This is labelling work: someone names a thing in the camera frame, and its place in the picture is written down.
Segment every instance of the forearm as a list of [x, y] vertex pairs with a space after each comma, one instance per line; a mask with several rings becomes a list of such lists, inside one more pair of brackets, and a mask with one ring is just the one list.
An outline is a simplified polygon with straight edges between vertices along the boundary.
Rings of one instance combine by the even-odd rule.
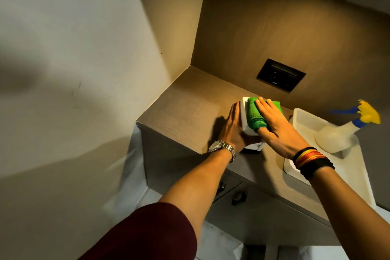
[[390, 225], [331, 168], [309, 180], [350, 259], [390, 259]]
[[179, 179], [160, 202], [172, 203], [186, 215], [198, 242], [202, 223], [215, 198], [219, 181], [232, 154], [227, 149], [212, 153], [204, 162]]

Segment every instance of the maroon sleeve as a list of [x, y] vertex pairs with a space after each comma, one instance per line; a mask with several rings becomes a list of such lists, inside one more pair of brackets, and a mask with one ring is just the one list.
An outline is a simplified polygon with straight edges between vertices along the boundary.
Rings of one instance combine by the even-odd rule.
[[193, 260], [197, 239], [191, 223], [170, 203], [153, 203], [115, 225], [79, 260]]

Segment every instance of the yellow spray nozzle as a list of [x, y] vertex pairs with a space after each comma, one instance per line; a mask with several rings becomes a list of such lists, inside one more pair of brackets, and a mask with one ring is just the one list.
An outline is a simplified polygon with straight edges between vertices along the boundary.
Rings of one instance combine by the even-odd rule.
[[359, 106], [358, 106], [358, 113], [360, 113], [362, 116], [360, 117], [360, 120], [364, 123], [373, 122], [374, 124], [380, 124], [381, 123], [381, 117], [379, 116], [379, 113], [366, 101], [359, 100]]

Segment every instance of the wooden countertop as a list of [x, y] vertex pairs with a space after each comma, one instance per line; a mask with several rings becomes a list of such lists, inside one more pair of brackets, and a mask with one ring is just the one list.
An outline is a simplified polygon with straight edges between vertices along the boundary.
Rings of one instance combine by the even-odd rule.
[[[244, 96], [258, 95], [190, 66], [138, 122], [205, 154], [210, 142], [217, 139], [231, 105]], [[293, 111], [282, 109], [289, 119]], [[283, 164], [284, 158], [266, 145], [260, 154], [238, 154], [228, 171], [330, 226], [313, 188], [286, 174]]]

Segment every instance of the spray bottle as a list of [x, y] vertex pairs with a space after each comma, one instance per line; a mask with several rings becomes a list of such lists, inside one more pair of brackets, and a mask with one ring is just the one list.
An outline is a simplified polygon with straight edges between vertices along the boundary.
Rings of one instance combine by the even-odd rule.
[[359, 105], [349, 110], [333, 112], [345, 114], [359, 113], [361, 116], [340, 127], [327, 125], [314, 136], [318, 146], [329, 153], [339, 152], [352, 146], [352, 135], [369, 122], [374, 124], [381, 123], [379, 113], [363, 100], [359, 100]]

